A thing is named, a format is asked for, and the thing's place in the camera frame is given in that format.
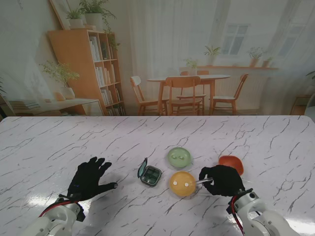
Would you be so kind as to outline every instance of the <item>green plate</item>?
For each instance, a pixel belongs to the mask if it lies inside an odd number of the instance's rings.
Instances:
[[[172,166],[185,167],[191,163],[189,151],[182,147],[173,148],[167,155],[168,161]]]

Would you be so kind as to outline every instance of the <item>window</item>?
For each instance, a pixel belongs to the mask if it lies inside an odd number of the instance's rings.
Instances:
[[[228,25],[222,45],[222,54],[237,55],[249,25]]]
[[[296,40],[298,39],[298,37],[300,36],[301,32],[302,32],[303,26],[297,26],[297,25],[292,25],[289,28],[289,32],[286,36],[286,39],[278,53],[278,56],[282,56],[285,57],[290,50],[293,48]]]

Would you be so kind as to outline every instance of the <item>picture frame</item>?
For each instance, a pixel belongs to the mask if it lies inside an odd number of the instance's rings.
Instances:
[[[70,5],[67,0],[49,0],[63,30],[70,29],[70,23],[67,19],[67,13],[70,11]]]

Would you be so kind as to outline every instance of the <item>yellow plate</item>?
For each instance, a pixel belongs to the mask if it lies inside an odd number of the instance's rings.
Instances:
[[[169,181],[169,185],[173,193],[182,197],[189,196],[196,189],[195,178],[185,171],[179,171],[173,174]]]

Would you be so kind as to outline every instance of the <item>red bowl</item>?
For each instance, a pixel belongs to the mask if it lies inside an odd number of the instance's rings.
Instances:
[[[222,156],[219,158],[219,165],[230,166],[237,170],[241,176],[244,173],[242,161],[236,156]]]

